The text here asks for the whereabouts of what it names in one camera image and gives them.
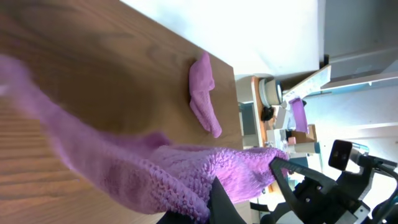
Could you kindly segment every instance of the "crumpled towel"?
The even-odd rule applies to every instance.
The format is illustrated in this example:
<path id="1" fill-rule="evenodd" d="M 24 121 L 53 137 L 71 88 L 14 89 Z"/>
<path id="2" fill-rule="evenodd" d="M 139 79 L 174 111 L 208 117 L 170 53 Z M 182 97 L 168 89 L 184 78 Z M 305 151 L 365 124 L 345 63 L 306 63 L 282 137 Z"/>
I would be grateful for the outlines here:
<path id="1" fill-rule="evenodd" d="M 101 133 L 52 103 L 18 60 L 0 55 L 0 79 L 22 111 L 39 119 L 62 161 L 111 198 L 141 213 L 173 211 L 200 223 L 210 211 L 217 176 L 233 203 L 257 197 L 274 181 L 269 163 L 278 149 L 235 151 L 173 145 L 161 133 L 142 137 Z"/>
<path id="2" fill-rule="evenodd" d="M 199 122 L 206 131 L 218 138 L 223 132 L 211 104 L 209 91 L 214 89 L 213 72 L 210 56 L 204 52 L 199 61 L 195 62 L 189 71 L 190 106 Z"/>

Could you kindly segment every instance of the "brown box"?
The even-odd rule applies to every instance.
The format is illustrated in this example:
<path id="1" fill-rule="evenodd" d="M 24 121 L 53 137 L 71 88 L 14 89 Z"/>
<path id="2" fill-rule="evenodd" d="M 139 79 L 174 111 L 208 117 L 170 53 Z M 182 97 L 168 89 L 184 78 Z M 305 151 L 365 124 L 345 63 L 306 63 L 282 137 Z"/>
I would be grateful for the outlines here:
<path id="1" fill-rule="evenodd" d="M 292 137 L 296 138 L 296 144 L 306 142 L 317 142 L 317 132 L 314 124 L 308 125 L 309 133 L 305 134 L 299 131 L 292 131 Z"/>

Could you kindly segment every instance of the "folded towel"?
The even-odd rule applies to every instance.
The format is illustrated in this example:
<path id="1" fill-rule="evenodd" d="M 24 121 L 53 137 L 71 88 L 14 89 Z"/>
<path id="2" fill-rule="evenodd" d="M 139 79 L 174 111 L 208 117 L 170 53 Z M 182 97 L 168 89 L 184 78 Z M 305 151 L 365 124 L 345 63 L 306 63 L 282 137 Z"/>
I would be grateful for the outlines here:
<path id="1" fill-rule="evenodd" d="M 20 61 L 0 55 L 0 79 L 22 111 L 39 119 L 62 161 L 111 198 L 141 213 L 173 211 L 207 221 L 217 176 L 233 203 L 261 194 L 274 181 L 269 163 L 278 149 L 236 151 L 173 145 L 162 133 L 115 136 L 82 123 L 51 102 Z"/>
<path id="2" fill-rule="evenodd" d="M 190 106 L 203 128 L 211 132 L 214 138 L 218 138 L 223 130 L 214 114 L 210 100 L 209 91 L 214 87 L 210 56 L 205 52 L 189 71 L 189 91 L 192 97 Z"/>

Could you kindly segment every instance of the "wood grain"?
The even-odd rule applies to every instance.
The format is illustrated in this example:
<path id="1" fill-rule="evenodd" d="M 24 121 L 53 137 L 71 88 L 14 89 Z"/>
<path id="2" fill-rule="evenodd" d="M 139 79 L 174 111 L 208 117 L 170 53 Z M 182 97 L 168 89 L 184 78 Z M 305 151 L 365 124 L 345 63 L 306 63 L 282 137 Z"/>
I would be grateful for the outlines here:
<path id="1" fill-rule="evenodd" d="M 242 149 L 229 65 L 211 57 L 220 138 L 188 105 L 188 69 L 202 52 L 117 0 L 0 0 L 0 54 L 24 61 L 36 84 L 85 123 Z M 93 189 L 52 154 L 38 121 L 0 100 L 0 223 L 156 223 L 161 216 L 127 210 Z"/>

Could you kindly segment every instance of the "wire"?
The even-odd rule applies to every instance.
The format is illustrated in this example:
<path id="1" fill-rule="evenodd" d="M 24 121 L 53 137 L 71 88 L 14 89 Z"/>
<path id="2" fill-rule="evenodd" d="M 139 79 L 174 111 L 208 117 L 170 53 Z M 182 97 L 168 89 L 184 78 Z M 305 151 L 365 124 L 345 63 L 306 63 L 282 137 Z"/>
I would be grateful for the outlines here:
<path id="1" fill-rule="evenodd" d="M 387 216 L 387 213 L 390 210 L 390 208 L 394 206 L 395 203 L 398 201 L 398 174 L 394 172 L 394 170 L 384 167 L 382 164 L 378 164 L 376 167 L 379 168 L 381 171 L 384 171 L 385 173 L 389 174 L 397 181 L 396 190 L 394 191 L 394 193 L 392 193 L 392 195 L 388 198 L 386 203 L 380 208 L 380 210 L 376 213 L 376 216 L 373 218 L 372 223 L 379 224 Z"/>

